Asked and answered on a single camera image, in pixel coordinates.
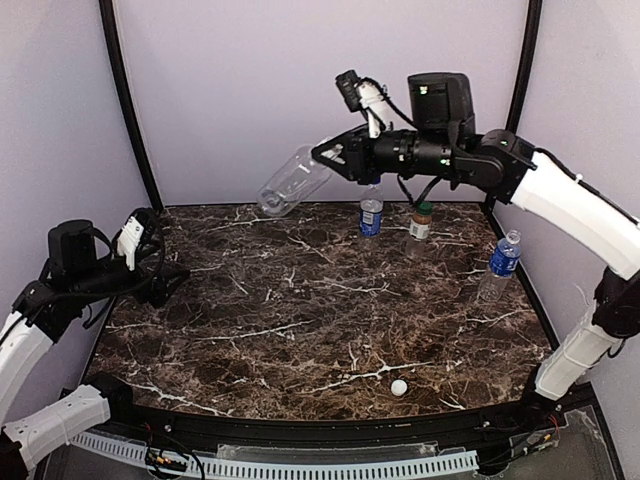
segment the small white round object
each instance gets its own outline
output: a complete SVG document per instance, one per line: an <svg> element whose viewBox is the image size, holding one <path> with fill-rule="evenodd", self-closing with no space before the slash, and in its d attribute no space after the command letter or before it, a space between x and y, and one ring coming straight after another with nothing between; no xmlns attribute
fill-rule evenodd
<svg viewBox="0 0 640 480"><path fill-rule="evenodd" d="M391 384L391 393L393 393L396 397L401 397L402 395L407 393L408 389L409 386L404 380L394 380Z"/></svg>

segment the marble table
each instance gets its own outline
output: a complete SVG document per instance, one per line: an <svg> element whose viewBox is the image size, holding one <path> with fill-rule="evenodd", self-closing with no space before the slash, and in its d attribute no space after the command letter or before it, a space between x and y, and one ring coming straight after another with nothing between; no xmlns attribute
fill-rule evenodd
<svg viewBox="0 0 640 480"><path fill-rule="evenodd" d="M410 214L385 205L378 239L358 207L169 208L169 260L191 278L159 310L122 299L89 373L136 403L251 419L381 419L519 398L550 347L520 283L476 291L496 237L474 203L437 204L427 254L404 255ZM404 396L391 382L404 379Z"/></svg>

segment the transparent bottle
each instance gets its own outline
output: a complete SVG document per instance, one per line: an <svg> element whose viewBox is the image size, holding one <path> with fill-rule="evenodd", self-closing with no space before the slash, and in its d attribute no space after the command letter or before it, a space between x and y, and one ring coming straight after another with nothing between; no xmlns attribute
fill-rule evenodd
<svg viewBox="0 0 640 480"><path fill-rule="evenodd" d="M380 177L369 185L360 197L360 233L367 238L377 237L380 233L382 221L382 185Z"/></svg>
<svg viewBox="0 0 640 480"><path fill-rule="evenodd" d="M413 213L405 247L407 257L417 259L424 256L427 237L431 230L432 213L431 202L422 202Z"/></svg>
<svg viewBox="0 0 640 480"><path fill-rule="evenodd" d="M520 232L511 230L501 239L489 260L489 267L480 280L478 297L487 302L497 302L520 260Z"/></svg>
<svg viewBox="0 0 640 480"><path fill-rule="evenodd" d="M312 148L300 147L258 191L258 204L266 215L283 217L331 178L331 169L311 157Z"/></svg>

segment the perforated metal strip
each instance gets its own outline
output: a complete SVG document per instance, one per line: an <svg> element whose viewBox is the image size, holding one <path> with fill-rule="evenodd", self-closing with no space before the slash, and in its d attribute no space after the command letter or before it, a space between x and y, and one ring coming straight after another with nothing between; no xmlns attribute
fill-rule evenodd
<svg viewBox="0 0 640 480"><path fill-rule="evenodd" d="M135 467L146 468L146 446L125 438L112 438L84 432L71 441L83 450L102 455ZM208 479L260 480L417 480L442 477L478 468L475 451L393 462L352 465L287 465L221 460L199 455ZM190 461L186 477L200 478L195 461Z"/></svg>

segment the white wall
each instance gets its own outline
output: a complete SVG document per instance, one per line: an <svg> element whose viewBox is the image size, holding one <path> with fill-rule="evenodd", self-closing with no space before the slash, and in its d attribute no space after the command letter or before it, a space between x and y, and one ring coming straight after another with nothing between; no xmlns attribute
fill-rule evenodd
<svg viewBox="0 0 640 480"><path fill-rule="evenodd" d="M252 202L305 143L362 123L334 86L354 68L410 113L406 77L469 75L479 131L506 121L524 0L117 2L140 123L167 204ZM387 198L403 199L395 179ZM414 182L420 191L425 179ZM335 176L319 199L353 199ZM480 199L475 190L433 198Z"/></svg>
<svg viewBox="0 0 640 480"><path fill-rule="evenodd" d="M640 3L545 2L519 135L554 152L640 215ZM523 232L523 263L560 338L584 311L605 265L574 240L515 207L497 209ZM628 478L640 478L640 346L591 374Z"/></svg>
<svg viewBox="0 0 640 480"><path fill-rule="evenodd" d="M111 236L147 205L120 113L97 1L0 2L0 324L47 258L47 232L88 218ZM76 322L11 416L73 387L96 330Z"/></svg>

